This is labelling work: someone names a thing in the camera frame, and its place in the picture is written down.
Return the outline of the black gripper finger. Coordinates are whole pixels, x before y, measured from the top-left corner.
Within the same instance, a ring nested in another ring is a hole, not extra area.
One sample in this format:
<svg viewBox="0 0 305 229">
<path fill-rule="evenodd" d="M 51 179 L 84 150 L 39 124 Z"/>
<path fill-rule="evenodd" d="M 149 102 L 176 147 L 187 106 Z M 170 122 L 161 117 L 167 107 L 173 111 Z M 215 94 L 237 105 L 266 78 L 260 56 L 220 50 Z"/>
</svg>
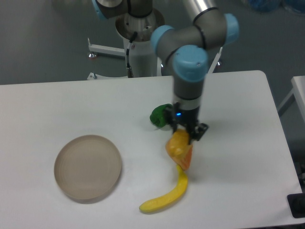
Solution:
<svg viewBox="0 0 305 229">
<path fill-rule="evenodd" d="M 164 109 L 164 118 L 168 125 L 175 133 L 178 129 L 178 118 L 177 118 L 177 111 L 179 110 L 180 103 L 176 102 L 174 104 L 166 104 Z"/>
<path fill-rule="evenodd" d="M 200 141 L 200 139 L 208 129 L 209 125 L 205 123 L 191 123 L 188 126 L 189 144 L 191 145 L 193 141 Z"/>
</svg>

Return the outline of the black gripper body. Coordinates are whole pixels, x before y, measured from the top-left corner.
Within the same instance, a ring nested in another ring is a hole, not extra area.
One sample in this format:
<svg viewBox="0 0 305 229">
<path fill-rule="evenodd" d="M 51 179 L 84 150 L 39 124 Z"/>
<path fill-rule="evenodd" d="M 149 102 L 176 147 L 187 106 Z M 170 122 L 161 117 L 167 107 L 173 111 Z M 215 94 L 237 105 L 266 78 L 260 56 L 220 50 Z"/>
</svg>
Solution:
<svg viewBox="0 0 305 229">
<path fill-rule="evenodd" d="M 199 110 L 200 107 L 191 110 L 182 109 L 182 105 L 176 102 L 173 105 L 175 123 L 185 127 L 186 130 L 194 130 L 198 123 Z"/>
</svg>

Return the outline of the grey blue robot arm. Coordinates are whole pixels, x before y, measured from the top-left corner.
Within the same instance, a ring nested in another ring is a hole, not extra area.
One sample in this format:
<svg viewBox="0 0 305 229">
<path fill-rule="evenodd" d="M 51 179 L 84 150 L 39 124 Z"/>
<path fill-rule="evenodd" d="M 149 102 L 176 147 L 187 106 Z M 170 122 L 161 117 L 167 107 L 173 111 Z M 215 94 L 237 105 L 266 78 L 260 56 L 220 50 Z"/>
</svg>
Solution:
<svg viewBox="0 0 305 229">
<path fill-rule="evenodd" d="M 207 51 L 238 39 L 236 17 L 221 13 L 213 0 L 185 0 L 192 24 L 176 30 L 165 25 L 151 0 L 95 0 L 92 4 L 100 19 L 115 18 L 128 77 L 156 76 L 160 68 L 173 77 L 173 103 L 152 122 L 170 125 L 174 131 L 182 126 L 189 141 L 199 141 L 208 129 L 198 120 L 209 69 Z"/>
</svg>

